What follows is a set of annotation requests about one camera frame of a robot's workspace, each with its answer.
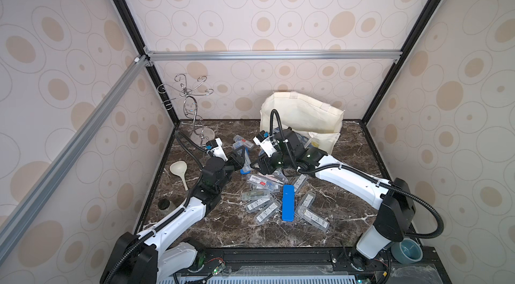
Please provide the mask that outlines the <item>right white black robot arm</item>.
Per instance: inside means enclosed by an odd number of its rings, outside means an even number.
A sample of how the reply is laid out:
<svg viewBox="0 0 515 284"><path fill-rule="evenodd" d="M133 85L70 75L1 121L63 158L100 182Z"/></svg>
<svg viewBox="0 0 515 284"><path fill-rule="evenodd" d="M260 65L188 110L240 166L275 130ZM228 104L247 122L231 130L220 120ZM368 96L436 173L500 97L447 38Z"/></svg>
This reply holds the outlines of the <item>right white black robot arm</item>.
<svg viewBox="0 0 515 284"><path fill-rule="evenodd" d="M254 141L264 152L257 160L260 173L270 174L278 168L293 169L301 175L330 182L378 211L373 225L361 235L351 253L355 260L372 260L388 245L402 242L406 237L432 239L444 231L445 223L440 213L430 203L412 194L404 180L377 178L338 161L324 150L305 147L292 128L283 127L276 109L270 112L269 130L261 131ZM417 204L437 222L436 229L430 233L409 230Z"/></svg>

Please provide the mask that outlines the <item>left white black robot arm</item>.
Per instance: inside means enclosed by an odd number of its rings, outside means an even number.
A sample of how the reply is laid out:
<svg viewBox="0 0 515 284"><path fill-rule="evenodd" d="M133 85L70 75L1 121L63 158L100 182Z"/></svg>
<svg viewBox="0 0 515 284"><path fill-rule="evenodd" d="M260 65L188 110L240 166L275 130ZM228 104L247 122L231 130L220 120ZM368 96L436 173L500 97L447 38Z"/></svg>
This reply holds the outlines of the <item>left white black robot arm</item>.
<svg viewBox="0 0 515 284"><path fill-rule="evenodd" d="M186 199L154 226L137 234L122 234L107 261L101 283L159 283L193 266L200 249L189 242L174 242L207 216L221 201L224 187L245 165L245 149L225 153L215 139L202 148L209 155L200 166L200 178Z"/></svg>

